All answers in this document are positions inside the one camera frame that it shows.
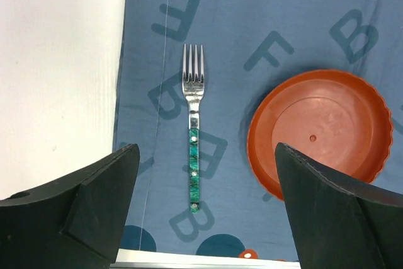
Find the green-handled fork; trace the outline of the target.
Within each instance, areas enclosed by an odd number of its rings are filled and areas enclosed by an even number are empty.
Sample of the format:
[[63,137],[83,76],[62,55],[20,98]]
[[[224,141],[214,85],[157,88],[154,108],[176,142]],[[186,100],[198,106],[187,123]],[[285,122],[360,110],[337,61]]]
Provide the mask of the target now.
[[190,211],[200,210],[200,103],[205,92],[204,53],[202,45],[183,45],[182,90],[188,104]]

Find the red plastic plate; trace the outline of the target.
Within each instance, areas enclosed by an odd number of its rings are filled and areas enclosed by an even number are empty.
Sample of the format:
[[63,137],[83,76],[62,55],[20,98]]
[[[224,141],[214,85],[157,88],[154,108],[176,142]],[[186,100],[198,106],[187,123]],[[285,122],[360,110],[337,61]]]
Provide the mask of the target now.
[[247,157],[260,184],[282,198],[278,143],[366,183],[383,170],[393,143],[392,114],[374,86],[352,73],[319,69],[291,77],[259,104]]

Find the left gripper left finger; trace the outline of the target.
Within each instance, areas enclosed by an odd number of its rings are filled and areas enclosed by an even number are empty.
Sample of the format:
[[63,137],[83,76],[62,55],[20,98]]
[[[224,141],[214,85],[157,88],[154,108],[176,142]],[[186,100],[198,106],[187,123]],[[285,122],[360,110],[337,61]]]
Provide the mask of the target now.
[[1,268],[109,268],[140,161],[136,144],[1,201]]

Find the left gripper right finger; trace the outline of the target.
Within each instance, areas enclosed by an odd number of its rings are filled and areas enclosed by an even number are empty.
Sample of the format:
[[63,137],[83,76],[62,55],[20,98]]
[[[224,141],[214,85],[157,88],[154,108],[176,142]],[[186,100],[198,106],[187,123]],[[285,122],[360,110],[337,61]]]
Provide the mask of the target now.
[[275,160],[301,268],[402,268],[402,195],[279,143]]

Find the blue letter-print cloth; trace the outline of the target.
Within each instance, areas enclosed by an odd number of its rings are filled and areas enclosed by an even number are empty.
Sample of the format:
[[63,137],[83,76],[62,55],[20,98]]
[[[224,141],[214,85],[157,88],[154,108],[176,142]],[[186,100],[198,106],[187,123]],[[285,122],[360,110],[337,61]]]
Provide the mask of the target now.
[[[183,45],[202,45],[201,209],[188,206]],[[402,191],[402,0],[126,0],[114,147],[140,166],[123,249],[297,261],[284,203],[247,160],[262,99],[301,72],[340,69],[385,98],[394,143],[375,184]]]

